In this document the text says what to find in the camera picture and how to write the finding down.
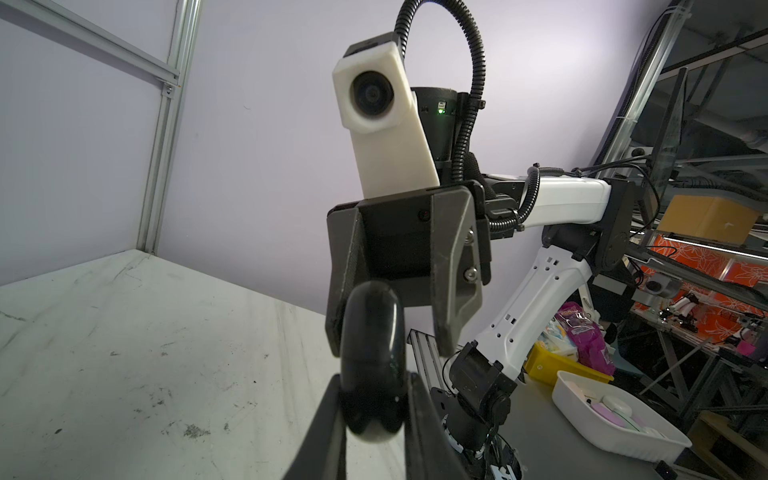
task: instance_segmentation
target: dirt stain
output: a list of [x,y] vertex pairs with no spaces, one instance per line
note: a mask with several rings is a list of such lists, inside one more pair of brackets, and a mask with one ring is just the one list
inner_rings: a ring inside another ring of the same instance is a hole
[[184,431],[184,436],[191,439],[197,439],[205,435],[210,435],[210,430],[203,430],[195,424],[187,425],[187,429]]

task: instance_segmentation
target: snack bag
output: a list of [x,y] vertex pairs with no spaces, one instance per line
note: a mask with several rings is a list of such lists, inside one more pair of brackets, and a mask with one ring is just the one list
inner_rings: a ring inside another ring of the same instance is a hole
[[554,315],[578,349],[578,361],[598,372],[612,376],[616,371],[600,328],[584,315],[576,302],[566,302]]

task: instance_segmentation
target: white bin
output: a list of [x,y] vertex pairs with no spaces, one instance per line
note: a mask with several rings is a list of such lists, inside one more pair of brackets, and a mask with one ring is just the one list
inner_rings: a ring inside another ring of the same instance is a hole
[[[565,383],[566,381],[573,382],[585,392],[594,393],[598,401],[605,395],[613,395],[624,400],[632,408],[634,416],[642,419],[646,426],[664,434],[666,438],[661,439],[614,425],[598,415]],[[560,371],[558,372],[558,382],[552,391],[552,400],[563,412],[565,418],[581,433],[581,436],[606,452],[618,453],[649,462],[664,460],[671,464],[686,447],[691,445],[685,434],[651,407],[635,396],[607,383],[596,382],[573,373]]]

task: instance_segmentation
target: bolt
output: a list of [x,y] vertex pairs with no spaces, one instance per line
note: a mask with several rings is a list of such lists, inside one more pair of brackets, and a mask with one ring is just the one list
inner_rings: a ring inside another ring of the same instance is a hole
[[474,283],[477,279],[478,269],[471,266],[467,270],[464,270],[464,280],[467,280],[470,283]]

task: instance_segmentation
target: white wall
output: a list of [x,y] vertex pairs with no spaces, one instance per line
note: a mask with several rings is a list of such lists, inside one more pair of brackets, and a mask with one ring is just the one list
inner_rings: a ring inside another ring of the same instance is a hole
[[[88,16],[89,5],[64,3]],[[136,38],[162,36],[117,4],[99,11]],[[0,10],[0,284],[135,248],[161,98],[159,84],[6,21],[18,20],[8,12]],[[167,57],[173,27],[171,16],[167,42],[143,48]]]
[[[325,309],[325,217],[361,198],[330,72],[346,47],[392,30],[399,0],[207,2],[187,83],[159,254],[312,310]],[[641,40],[666,0],[468,0],[488,76],[472,150],[485,172],[590,162]],[[461,29],[419,9],[411,85],[466,91]],[[474,334],[527,271],[540,229],[493,243]],[[424,320],[425,309],[411,313]]]

